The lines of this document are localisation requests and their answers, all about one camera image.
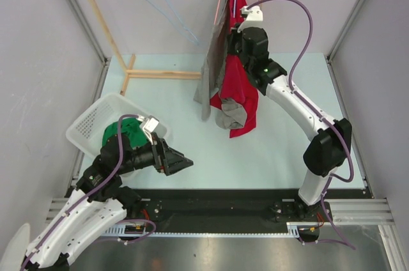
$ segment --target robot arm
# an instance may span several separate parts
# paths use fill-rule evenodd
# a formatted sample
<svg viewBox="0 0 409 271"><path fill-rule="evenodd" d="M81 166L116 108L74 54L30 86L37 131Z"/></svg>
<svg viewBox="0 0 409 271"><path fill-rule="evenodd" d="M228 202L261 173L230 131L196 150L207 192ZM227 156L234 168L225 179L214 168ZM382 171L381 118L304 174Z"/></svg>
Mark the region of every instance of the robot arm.
<svg viewBox="0 0 409 271"><path fill-rule="evenodd" d="M136 149L132 149L129 138L122 135L123 161L117 173L98 191L81 200L108 179L120 159L118 137L108 139L92 166L77 182L66 205L27 247L22 270L68 270L83 250L112 225L127 215L139 215L143 208L141 197L135 190L121 187L121 174L153 166L168 176L193 165L193 161L168 147L166 141L153 132L157 125L155 118L143 118L141 129L149 142Z"/></svg>
<svg viewBox="0 0 409 271"><path fill-rule="evenodd" d="M268 37L261 28L263 13L258 6L242 8L245 20L228 37L229 54L238 56L250 83L263 95L277 102L305 132L310 145L304 153L308 168L298 196L307 206L316 204L331 173L346 155L334 131L323 122L333 124L351 148L351 124L347 119L335 120L314 104L294 83L289 83L287 71L269 58ZM301 97L309 102L307 106Z"/></svg>

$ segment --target red and gray garment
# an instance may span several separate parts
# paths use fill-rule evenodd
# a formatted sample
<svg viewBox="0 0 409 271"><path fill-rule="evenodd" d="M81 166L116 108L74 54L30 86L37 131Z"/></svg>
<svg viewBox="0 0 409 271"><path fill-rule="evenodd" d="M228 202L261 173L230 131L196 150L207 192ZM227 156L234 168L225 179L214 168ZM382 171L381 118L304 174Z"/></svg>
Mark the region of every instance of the red and gray garment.
<svg viewBox="0 0 409 271"><path fill-rule="evenodd" d="M219 13L194 96L194 100L202 104L202 120L209 118L210 105L220 109L216 124L230 129L230 138L244 135L256 127L258 106L258 91L247 79L240 59L227 54L227 35L236 23L243 21L240 9L247 3L246 0L236 0L235 17L234 5L234 0L225 0Z"/></svg>

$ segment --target table top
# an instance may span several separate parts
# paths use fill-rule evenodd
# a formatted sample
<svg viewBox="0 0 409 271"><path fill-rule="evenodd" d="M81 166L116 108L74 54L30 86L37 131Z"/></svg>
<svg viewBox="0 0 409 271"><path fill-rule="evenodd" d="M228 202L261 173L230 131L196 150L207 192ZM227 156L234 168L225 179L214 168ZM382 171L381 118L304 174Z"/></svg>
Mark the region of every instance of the table top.
<svg viewBox="0 0 409 271"><path fill-rule="evenodd" d="M290 70L298 54L272 54L271 58ZM125 62L130 55L123 56ZM134 68L140 70L199 71L204 55L140 55ZM121 90L124 74L113 57L102 96ZM324 111L337 119L341 108L323 54L306 54L294 74L298 87ZM193 101L197 81L175 79L130 79L126 97L151 112L171 130L170 147L194 161L194 165L172 176L152 167L123 178L124 185L139 189L289 189L299 188L307 168L302 159L309 141L302 129L275 102L260 94L257 127L229 139L229 131L215 123L212 108L208 121L201 121L201 105ZM364 182L352 151L355 178L351 183L334 180L333 189L363 189ZM82 172L92 163L85 157ZM338 169L349 176L346 161Z"/></svg>

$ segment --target red cloth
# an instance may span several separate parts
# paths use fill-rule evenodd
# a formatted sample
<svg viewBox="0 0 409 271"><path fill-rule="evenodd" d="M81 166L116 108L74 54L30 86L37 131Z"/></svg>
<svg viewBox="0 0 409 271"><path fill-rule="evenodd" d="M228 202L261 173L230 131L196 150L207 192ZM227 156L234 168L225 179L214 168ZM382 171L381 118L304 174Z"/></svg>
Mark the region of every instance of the red cloth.
<svg viewBox="0 0 409 271"><path fill-rule="evenodd" d="M233 7L235 0L229 0L229 26L234 27L236 23L241 23L244 19L240 16L240 9L247 5L245 0L236 0L236 17L233 17ZM241 104L247 113L247 120L243 128L230 130L230 138L238 137L256 128L256 112L258 106L258 91L253 87L245 73L242 63L237 56L227 55L226 73L224 75L222 89L210 100L210 105L221 109L220 98L232 98Z"/></svg>

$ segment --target plastic basket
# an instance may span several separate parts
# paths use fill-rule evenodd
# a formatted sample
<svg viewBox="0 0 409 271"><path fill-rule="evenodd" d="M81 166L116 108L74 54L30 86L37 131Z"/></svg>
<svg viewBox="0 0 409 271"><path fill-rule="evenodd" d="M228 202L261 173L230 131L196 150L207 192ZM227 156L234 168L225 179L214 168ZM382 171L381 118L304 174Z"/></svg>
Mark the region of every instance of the plastic basket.
<svg viewBox="0 0 409 271"><path fill-rule="evenodd" d="M152 115L125 97L109 93L92 104L73 122L65 133L66 138L85 155L95 158L100 153L105 129L124 114ZM155 132L164 139L169 136L169 128L161 121Z"/></svg>

